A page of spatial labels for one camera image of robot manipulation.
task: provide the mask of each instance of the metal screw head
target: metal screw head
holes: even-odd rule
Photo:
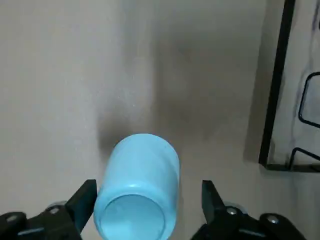
[[[279,219],[275,215],[269,215],[267,219],[270,223],[273,224],[277,224],[279,222]]]
[[[56,214],[57,212],[59,212],[59,208],[58,207],[54,207],[49,211],[51,214]]]
[[[17,216],[16,216],[16,215],[12,215],[12,216],[8,217],[8,218],[6,219],[6,221],[9,223],[9,222],[12,222],[12,221],[14,221],[14,220],[16,220],[16,219],[17,219]]]
[[[226,209],[226,211],[228,212],[228,214],[230,215],[236,215],[237,214],[237,210],[235,210],[233,207],[228,207]]]

